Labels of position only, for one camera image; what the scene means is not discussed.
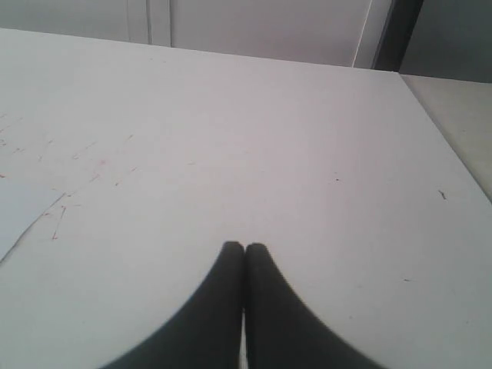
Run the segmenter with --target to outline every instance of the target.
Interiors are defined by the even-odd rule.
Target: paper sheet
[[[61,192],[0,177],[0,262]]]

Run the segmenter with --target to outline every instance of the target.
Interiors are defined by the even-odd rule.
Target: table surface
[[[0,173],[66,193],[0,265],[0,367],[110,361],[225,240],[388,367],[492,365],[492,206],[398,74],[0,30],[0,116]]]
[[[492,201],[492,84],[403,78]]]

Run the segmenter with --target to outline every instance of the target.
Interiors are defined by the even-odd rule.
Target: white paper
[[[61,192],[0,177],[0,262]]]

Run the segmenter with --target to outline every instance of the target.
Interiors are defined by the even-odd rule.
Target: white table
[[[0,173],[67,194],[0,266],[2,368],[111,360],[228,239],[388,367],[492,365],[492,206],[399,75],[0,30],[0,112]]]
[[[416,75],[403,78],[492,200],[492,84]]]

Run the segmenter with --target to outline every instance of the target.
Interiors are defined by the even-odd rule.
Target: wall
[[[365,40],[362,31],[371,3],[378,7],[370,18],[372,36]],[[372,62],[389,4],[388,0],[171,0],[171,42],[179,48],[352,66],[361,39],[374,44],[364,51],[364,58]],[[370,62],[358,66],[369,68]]]
[[[490,15],[490,0],[426,0],[400,72],[492,82]]]
[[[0,27],[147,42],[145,0],[0,0]]]

